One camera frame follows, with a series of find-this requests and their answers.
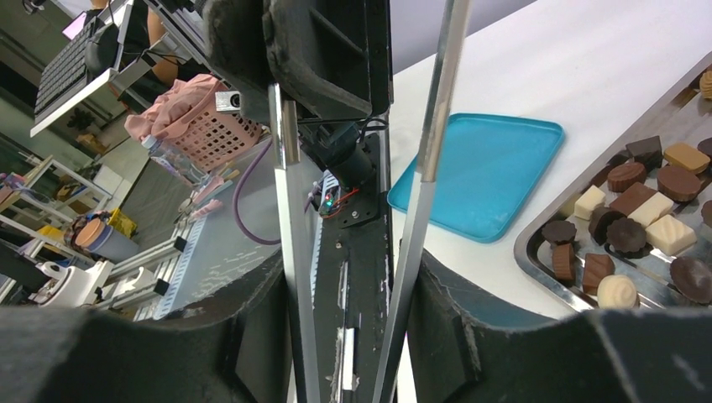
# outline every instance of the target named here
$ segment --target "tray rim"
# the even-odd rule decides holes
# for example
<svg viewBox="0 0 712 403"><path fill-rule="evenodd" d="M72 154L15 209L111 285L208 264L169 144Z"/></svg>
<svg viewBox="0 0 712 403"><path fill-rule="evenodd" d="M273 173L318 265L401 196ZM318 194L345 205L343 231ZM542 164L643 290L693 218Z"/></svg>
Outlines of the tray rim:
<svg viewBox="0 0 712 403"><path fill-rule="evenodd" d="M515 219L521 212L522 208L529 201L531 194L539 186L539 182L541 181L542 176L549 170L549 167L552 165L554 158L556 158L558 151L561 149L563 141L566 138L566 131L563 129L562 125L560 125L556 122L548 121L548 120L524 118L524 117L518 117L518 116L511 116L511 115L499 115L499 114L493 114L493 113L465 113L465 112L453 113L452 115L450 115L448 117L448 127L451 124L453 124L463 118L480 118L480 119L493 118L495 120L500 120L500 121L501 120L509 121L506 123L538 124L538 125L545 126L545 127L542 127L543 129L557 131L557 136L558 136L557 142L553 145L551 154L547 156L546 164L542 167L541 170L539 170L537 175L534 177L534 180L532 181L532 185L530 186L529 190L526 192L526 194L521 198L519 203L516 205L516 208L514 209L514 214L512 214L512 217L496 233L494 233L493 235L490 235L488 237L475 237L470 234L463 233L462 231L456 230L454 228L450 228L449 226L447 226L441 222L433 221L431 217L428 218L429 224L432 224L438 228L442 228L445 231L448 231L450 233L454 233L454 234L459 235L463 238L473 240L477 243L482 243L482 244L493 243L493 242L496 242L499 239L501 239L507 233L507 231L511 227L511 224L515 221ZM400 206L396 206L395 203L393 202L391 195L392 195L393 190L398 186L398 184L403 179L406 172L408 172L408 170L410 170L410 169L413 169L415 171L414 165L415 165L416 161L417 161L417 155L415 157L413 157L413 160L411 161L411 163L408 164L408 166L403 171L403 173L400 174L398 179L395 181L395 184L390 188L390 190L388 190L388 195L386 196L386 201L388 202L389 206L391 206L395 210L405 213L405 214L407 214L407 212L408 212L407 208L402 208Z"/></svg>
<svg viewBox="0 0 712 403"><path fill-rule="evenodd" d="M530 222L516 238L514 244L514 257L517 265L524 271L527 275L532 277L534 281L542 285L546 290L550 291L553 296L557 297L559 300L563 301L566 305L571 306L575 311L587 311L589 309L596 309L591 306L588 302L584 301L581 297L574 294L567 287L563 286L561 283L556 281L549 274L541 271L534 263L529 259L529 254L527 253L527 247L533 235L536 233L538 228L543 226L548 222L554 215L561 209L563 204L572 196L576 191L585 190L585 185L587 185L590 180L608 164L611 158L616 154L619 154L629 140L632 133L640 130L644 127L652 118L655 118L657 114L670 104L675 97L677 97L682 90L689 86L689 83L693 81L700 72L704 71L712 65L712 52L709 52L705 57L703 57L695 66L684 74L677 83L675 83L665 94L662 95L655 103L648 108L625 132L623 132L596 160L594 160L588 168L584 170L566 189L558 195L532 222Z"/></svg>

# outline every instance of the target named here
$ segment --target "keyboard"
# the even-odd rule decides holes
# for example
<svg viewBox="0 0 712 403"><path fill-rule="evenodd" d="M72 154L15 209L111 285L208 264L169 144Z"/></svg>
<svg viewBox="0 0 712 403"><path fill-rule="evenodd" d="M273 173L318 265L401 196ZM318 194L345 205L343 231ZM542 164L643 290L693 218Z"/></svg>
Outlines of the keyboard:
<svg viewBox="0 0 712 403"><path fill-rule="evenodd" d="M70 89L83 88L88 84L84 51L92 36L102 27L102 20L94 18L81 32L45 67L39 80L34 115L39 119L48 108Z"/></svg>

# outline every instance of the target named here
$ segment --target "white countertop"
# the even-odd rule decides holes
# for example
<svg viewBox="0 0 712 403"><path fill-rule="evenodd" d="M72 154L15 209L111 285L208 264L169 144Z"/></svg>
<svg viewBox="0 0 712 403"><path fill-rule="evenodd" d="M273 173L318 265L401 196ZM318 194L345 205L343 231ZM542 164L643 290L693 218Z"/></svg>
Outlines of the white countertop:
<svg viewBox="0 0 712 403"><path fill-rule="evenodd" d="M566 140L502 239L481 244L431 225L425 248L451 270L515 305L550 317L572 313L517 266L515 240L712 52L710 15L707 0L539 0L469 36L451 113L548 120L564 127ZM433 61L434 56L394 77L394 183L417 153ZM405 214L394 211L393 221L397 245Z"/></svg>

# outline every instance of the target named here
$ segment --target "plastic bottle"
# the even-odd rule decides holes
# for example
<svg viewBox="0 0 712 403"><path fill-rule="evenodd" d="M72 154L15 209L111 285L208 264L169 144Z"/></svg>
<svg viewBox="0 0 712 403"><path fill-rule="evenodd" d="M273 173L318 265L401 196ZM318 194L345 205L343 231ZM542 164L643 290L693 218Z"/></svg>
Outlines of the plastic bottle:
<svg viewBox="0 0 712 403"><path fill-rule="evenodd" d="M149 151L149 157L158 165L164 167L171 175L196 189L209 180L209 175L196 167L193 162L176 147L147 136L141 145Z"/></svg>

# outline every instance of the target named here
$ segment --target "metal tray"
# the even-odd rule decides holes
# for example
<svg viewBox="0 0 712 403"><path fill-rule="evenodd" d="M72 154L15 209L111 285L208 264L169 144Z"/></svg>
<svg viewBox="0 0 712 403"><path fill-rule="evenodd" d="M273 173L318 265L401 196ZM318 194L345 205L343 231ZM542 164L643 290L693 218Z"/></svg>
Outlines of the metal tray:
<svg viewBox="0 0 712 403"><path fill-rule="evenodd" d="M534 280L542 283L555 296L563 300L576 311L585 311L597 307L594 297L581 291L581 274L584 256L587 253L610 254L615 262L616 274L628 275L638 288L641 307L664 308L669 306L696 306L682 296L672 284L669 265L675 258L667 256L648 245L647 253L639 259L626 259L607 245L599 246L591 239L588 221L573 216L573 204L591 185L598 186L606 193L606 205L616 198L608 191L605 178L608 172L626 162L629 158L626 144L639 139L659 135L663 149L677 142L697 146L703 139L712 137L712 102L689 90L688 84L712 64L712 54L702 59L694 69L685 75L655 105L625 131L576 181L574 181L551 205L549 205L517 238L515 258L520 267ZM657 170L651 172L646 185L657 189ZM689 225L697 233L697 243L681 252L678 256L694 256L712 264L712 229L702 223L699 213L702 204L712 200L712 174L710 170L699 175L703 190L699 196L688 203L676 203L673 215ZM577 228L576 235L576 271L577 283L567 287L558 282L551 269L551 247L544 241L541 228L552 220L568 220Z"/></svg>

